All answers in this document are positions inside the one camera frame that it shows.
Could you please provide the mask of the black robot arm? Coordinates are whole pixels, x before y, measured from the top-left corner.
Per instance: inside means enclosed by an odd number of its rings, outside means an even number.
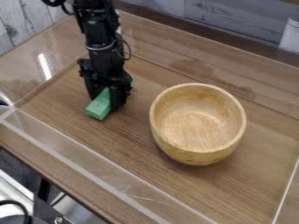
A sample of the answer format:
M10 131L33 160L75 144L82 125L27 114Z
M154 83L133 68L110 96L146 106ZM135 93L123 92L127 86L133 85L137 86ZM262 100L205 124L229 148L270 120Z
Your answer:
M117 32L118 15L111 0L41 0L49 7L61 7L75 18L85 36L87 57L77 59L78 75L83 79L87 96L94 100L106 90L110 110L125 103L133 78L123 69L123 40Z

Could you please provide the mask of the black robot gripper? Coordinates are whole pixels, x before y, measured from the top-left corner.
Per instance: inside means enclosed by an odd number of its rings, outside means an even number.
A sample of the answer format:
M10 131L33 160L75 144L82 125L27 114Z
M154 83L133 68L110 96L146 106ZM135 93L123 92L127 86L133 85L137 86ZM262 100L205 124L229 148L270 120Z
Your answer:
M87 57L78 59L78 74L83 79L89 99L93 100L105 86L109 93L110 111L117 111L130 95L131 79L123 69L126 61L122 45L86 45Z

